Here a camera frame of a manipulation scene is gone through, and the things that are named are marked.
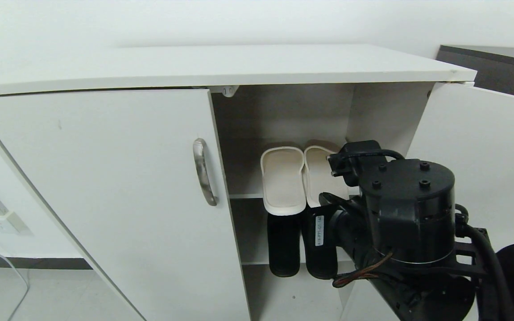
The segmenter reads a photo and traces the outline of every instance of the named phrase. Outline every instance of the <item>wall outlet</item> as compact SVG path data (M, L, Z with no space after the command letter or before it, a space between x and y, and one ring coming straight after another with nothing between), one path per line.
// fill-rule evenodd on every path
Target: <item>wall outlet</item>
M27 230L27 226L15 212L10 211L5 215L0 215L0 232L20 234L24 230Z

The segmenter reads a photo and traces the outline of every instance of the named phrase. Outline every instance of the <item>floor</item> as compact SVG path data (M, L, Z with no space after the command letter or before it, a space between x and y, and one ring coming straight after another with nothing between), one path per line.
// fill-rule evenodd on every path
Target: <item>floor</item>
M143 321L93 270L20 269L31 289L12 321ZM0 268L0 321L25 291L10 268Z

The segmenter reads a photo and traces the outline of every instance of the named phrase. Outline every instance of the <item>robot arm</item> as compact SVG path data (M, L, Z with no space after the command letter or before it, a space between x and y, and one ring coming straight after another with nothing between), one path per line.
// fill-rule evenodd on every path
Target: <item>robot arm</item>
M386 156L396 159L388 162ZM369 279L402 321L461 321L477 292L481 320L514 321L487 232L467 225L447 167L403 159L374 140L345 144L328 161L334 176L361 191L349 200L319 196L326 210L315 215L329 222L322 246L341 246L357 267L338 275L333 286ZM457 242L456 236L472 242ZM470 256L473 263L459 263L457 255Z

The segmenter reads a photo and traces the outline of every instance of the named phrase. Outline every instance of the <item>cabinet top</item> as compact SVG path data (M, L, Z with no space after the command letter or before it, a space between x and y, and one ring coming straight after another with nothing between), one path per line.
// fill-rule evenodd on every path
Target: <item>cabinet top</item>
M45 91L473 81L476 71L373 45L204 45L89 51L0 76L0 95Z

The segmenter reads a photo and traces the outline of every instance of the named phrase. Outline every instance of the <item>cabinet door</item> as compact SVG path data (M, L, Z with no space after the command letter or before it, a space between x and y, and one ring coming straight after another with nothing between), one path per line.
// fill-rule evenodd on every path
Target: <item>cabinet door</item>
M208 90L0 97L0 140L146 320L248 320ZM202 194L192 146L217 205Z
M437 83L407 156L453 171L456 202L494 250L514 243L514 96Z

